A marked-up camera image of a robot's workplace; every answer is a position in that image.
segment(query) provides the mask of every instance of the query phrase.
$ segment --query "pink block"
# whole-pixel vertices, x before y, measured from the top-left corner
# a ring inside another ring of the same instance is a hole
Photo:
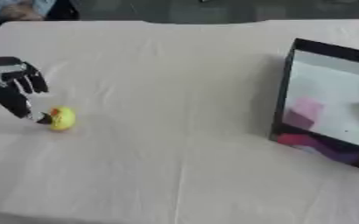
[[[284,122],[294,127],[309,130],[316,123],[324,105],[310,98],[299,98],[289,108]]]

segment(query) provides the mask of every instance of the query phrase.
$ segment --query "table surface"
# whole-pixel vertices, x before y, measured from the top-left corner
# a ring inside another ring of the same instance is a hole
[[[108,223],[359,223],[359,169],[267,139],[295,38],[359,48],[359,20],[31,22],[0,56],[73,107],[64,133],[0,107],[0,212]]]

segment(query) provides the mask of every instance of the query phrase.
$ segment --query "open box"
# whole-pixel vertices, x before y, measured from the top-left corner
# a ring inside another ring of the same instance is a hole
[[[359,167],[359,50],[295,40],[271,139]]]

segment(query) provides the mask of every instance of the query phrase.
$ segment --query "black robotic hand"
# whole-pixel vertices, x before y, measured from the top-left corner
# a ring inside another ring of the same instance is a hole
[[[26,94],[47,93],[45,79],[38,69],[15,57],[0,57],[0,104],[19,118],[29,118],[36,123],[50,124],[46,113],[34,115]]]

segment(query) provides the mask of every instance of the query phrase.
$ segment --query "yellow ball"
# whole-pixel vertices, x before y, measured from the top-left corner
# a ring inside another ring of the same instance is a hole
[[[55,107],[50,111],[53,123],[50,125],[51,130],[62,131],[68,130],[76,122],[76,115],[68,107]]]

